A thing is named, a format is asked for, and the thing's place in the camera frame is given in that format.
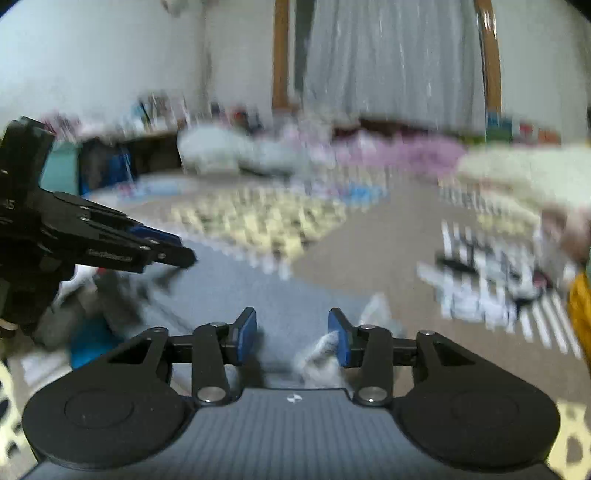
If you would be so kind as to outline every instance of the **white curtain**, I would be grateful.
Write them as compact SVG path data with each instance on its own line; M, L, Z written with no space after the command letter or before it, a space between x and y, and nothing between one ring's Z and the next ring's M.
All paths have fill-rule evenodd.
M304 104L483 131L473 0L316 0Z

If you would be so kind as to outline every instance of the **white wall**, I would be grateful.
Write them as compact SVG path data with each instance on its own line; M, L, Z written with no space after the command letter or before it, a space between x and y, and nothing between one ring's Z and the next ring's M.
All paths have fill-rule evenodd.
M209 98L271 116L275 0L217 0L206 10Z
M587 78L579 15L564 0L493 0L503 109L552 127L565 141L587 134Z
M0 18L0 130L21 115L110 120L147 91L202 103L200 3L178 18L160 0L21 0Z

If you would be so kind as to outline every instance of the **white pillow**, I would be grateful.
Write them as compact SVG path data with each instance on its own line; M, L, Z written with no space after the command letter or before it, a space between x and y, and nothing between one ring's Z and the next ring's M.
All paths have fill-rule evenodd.
M311 173L310 156L303 150L295 150L273 140L256 142L255 155L244 159L242 164L251 170L268 174Z
M178 136L177 147L183 168L200 174L239 173L239 163L255 156L250 138L216 125L185 130Z

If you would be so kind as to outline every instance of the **yellow blanket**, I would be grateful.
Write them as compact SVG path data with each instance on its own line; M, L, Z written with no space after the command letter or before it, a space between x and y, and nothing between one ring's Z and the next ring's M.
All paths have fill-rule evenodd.
M464 156L456 174L512 216L539 222L545 205L591 205L591 148L493 146Z

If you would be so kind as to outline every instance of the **metal bolt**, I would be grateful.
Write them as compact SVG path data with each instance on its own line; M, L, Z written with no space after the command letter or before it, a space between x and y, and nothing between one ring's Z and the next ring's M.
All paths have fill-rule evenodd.
M380 387L364 387L359 390L359 398L370 403L386 400L388 393Z
M226 391L220 387L204 387L197 392L197 398L207 403L218 402L226 397Z

